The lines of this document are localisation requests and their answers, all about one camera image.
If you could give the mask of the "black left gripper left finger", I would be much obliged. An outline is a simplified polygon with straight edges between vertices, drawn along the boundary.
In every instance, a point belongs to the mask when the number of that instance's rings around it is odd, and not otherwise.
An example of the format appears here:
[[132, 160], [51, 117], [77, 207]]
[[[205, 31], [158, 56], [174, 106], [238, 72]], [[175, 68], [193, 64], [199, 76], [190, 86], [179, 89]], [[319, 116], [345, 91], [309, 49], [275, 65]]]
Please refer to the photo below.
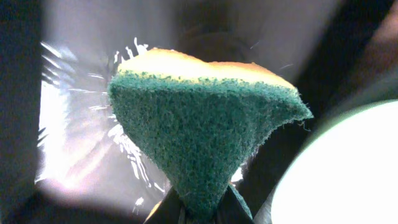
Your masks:
[[171, 187], [165, 198], [158, 203], [144, 224], [186, 224], [186, 212], [177, 191]]

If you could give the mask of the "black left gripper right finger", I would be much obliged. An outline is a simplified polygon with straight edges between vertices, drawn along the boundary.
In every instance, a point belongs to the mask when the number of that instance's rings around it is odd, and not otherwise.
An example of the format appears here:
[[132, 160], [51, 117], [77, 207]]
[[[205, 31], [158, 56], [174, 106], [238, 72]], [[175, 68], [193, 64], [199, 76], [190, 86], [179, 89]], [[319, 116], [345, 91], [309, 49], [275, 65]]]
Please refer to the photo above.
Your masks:
[[216, 224], [253, 224], [229, 185], [215, 215]]

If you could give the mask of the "green yellow sponge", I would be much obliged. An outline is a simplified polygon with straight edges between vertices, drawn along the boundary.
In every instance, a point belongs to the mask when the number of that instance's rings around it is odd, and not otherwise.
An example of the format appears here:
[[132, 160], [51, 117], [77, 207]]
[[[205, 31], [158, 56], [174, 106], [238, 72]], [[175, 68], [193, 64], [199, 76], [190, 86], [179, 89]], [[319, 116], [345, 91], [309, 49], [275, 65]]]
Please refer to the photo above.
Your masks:
[[121, 63], [108, 95], [124, 133], [203, 221], [275, 129], [313, 116], [296, 87], [264, 67], [167, 49]]

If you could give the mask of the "light green plate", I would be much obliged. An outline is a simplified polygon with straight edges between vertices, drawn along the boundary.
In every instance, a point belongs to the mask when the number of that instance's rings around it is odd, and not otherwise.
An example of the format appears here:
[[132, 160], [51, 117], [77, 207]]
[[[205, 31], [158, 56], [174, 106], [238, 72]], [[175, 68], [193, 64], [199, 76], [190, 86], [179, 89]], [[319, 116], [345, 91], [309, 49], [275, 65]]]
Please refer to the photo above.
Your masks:
[[397, 224], [397, 102], [313, 140], [280, 180], [271, 215], [274, 224]]

